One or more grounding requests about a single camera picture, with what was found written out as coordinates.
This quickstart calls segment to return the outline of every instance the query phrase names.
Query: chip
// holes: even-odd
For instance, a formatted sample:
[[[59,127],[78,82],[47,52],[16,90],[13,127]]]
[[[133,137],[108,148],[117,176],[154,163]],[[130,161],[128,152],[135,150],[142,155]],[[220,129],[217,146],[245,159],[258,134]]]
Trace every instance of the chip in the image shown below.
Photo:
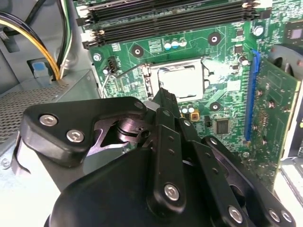
[[[218,135],[229,133],[229,120],[217,120],[215,122],[215,133]]]
[[[243,52],[243,46],[239,45],[239,46],[235,46],[235,53],[242,53]]]
[[[190,115],[191,117],[191,121],[195,122],[195,121],[199,121],[200,120],[200,116],[199,116],[199,113],[192,113]]]
[[[243,34],[244,34],[243,30],[238,30],[237,31],[237,36],[240,36],[240,35],[243,35]]]

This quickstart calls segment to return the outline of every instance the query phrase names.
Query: vent grille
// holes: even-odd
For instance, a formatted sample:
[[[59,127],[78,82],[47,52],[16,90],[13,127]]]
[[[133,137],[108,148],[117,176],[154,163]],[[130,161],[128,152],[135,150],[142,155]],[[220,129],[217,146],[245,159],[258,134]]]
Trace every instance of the vent grille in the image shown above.
[[[31,105],[50,102],[68,85],[47,87],[36,90],[11,92],[0,98],[0,144],[4,143],[19,129],[22,114]]]

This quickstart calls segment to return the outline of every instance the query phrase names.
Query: wire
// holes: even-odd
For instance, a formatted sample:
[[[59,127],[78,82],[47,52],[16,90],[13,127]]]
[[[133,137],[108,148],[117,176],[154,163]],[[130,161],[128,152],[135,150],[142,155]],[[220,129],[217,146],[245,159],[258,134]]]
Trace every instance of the wire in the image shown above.
[[[30,11],[29,15],[27,16],[25,23],[30,25],[33,20],[35,19],[38,11],[40,10],[40,8],[42,7],[42,5],[46,2],[46,0],[39,0],[36,2],[36,4],[34,5],[34,7],[32,8],[32,10]],[[14,36],[14,35],[18,35],[19,32],[17,31],[7,31],[7,28],[3,28],[3,31],[5,32],[6,35],[8,36]]]
[[[61,5],[64,6],[63,11],[64,11],[64,14],[65,14],[65,17],[66,17],[66,22],[67,22],[67,40],[68,40],[68,45],[67,45],[67,48],[65,50],[63,61],[62,61],[61,67],[60,67],[60,78],[62,79],[63,75],[64,75],[64,71],[65,71],[65,65],[67,63],[67,57],[68,57],[68,54],[71,50],[72,30],[71,30],[71,25],[70,25],[70,21],[69,21],[70,17],[69,17],[69,12],[68,12],[68,7],[67,7],[66,0],[61,0]]]
[[[21,20],[20,18],[16,17],[15,15],[12,15],[10,13],[2,12],[2,11],[0,11],[0,18],[8,20],[8,21],[12,22],[13,24],[19,25],[23,30],[30,33],[37,41],[39,41],[39,43],[41,43],[41,45],[43,47],[45,47],[44,43],[39,38],[37,33],[30,26],[28,26],[28,24],[26,24],[23,20]]]
[[[61,15],[62,27],[63,27],[62,43],[61,43],[61,47],[60,47],[60,51],[59,51],[59,55],[58,55],[58,59],[57,59],[57,66],[59,68],[61,68],[63,59],[64,59],[65,49],[67,46],[67,32],[66,31],[67,31],[68,18],[66,18],[66,13],[64,12],[64,9],[63,9],[64,6],[63,6],[61,0],[57,0],[57,4],[58,4],[59,12]]]
[[[4,21],[2,19],[0,19],[0,24],[18,31],[20,34],[25,36],[32,44],[34,44],[39,49],[39,51],[44,55],[44,57],[48,60],[50,66],[52,68],[53,75],[56,78],[56,80],[60,79],[59,68],[57,67],[57,65],[55,63],[55,60],[50,55],[50,53],[30,33],[23,30],[22,28],[19,28],[19,27],[15,26],[14,24]]]

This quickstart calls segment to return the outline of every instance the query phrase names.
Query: motherboard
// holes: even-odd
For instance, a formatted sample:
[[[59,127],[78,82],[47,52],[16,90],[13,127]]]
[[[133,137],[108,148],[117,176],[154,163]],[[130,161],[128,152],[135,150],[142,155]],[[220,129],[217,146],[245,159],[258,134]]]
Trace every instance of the motherboard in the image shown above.
[[[301,81],[274,44],[303,45],[302,0],[74,0],[103,98],[174,93],[269,188]]]

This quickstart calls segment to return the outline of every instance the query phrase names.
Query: bolt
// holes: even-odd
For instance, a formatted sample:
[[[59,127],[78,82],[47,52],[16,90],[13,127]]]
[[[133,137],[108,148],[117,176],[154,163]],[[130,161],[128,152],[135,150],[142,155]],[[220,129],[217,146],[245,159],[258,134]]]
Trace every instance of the bolt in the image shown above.
[[[166,116],[170,117],[170,113],[169,113],[167,110],[164,110],[163,113],[164,113]]]
[[[275,220],[276,222],[280,222],[279,216],[273,210],[269,210],[269,214],[273,220]]]
[[[51,116],[49,114],[41,116],[39,121],[42,125],[49,126],[49,127],[54,126],[58,123],[57,118],[55,118],[54,116]]]
[[[70,130],[66,134],[67,139],[73,143],[81,143],[84,140],[84,135],[78,130]]]
[[[241,224],[243,222],[243,217],[241,213],[233,206],[228,208],[229,214],[237,223]]]
[[[2,169],[8,169],[10,167],[10,161],[7,158],[4,158],[0,165],[2,166]]]
[[[214,145],[217,145],[217,141],[214,139],[214,138],[210,138],[210,141],[214,144]]]
[[[172,184],[165,185],[164,192],[166,196],[172,201],[177,201],[180,197],[178,189]]]
[[[188,120],[184,120],[184,124],[190,126],[190,122]]]
[[[134,105],[135,105],[136,107],[138,107],[139,109],[143,109],[143,104],[142,104],[142,103],[135,102]]]
[[[101,59],[102,59],[101,54],[99,54],[99,53],[94,54],[93,55],[93,59],[95,61],[101,61]]]
[[[289,216],[289,214],[286,213],[286,211],[281,211],[282,216],[285,218],[286,221],[292,222],[292,218]]]
[[[248,157],[250,156],[250,153],[249,153],[249,152],[244,152],[244,153],[242,154],[242,156],[243,156],[244,158],[248,158]]]

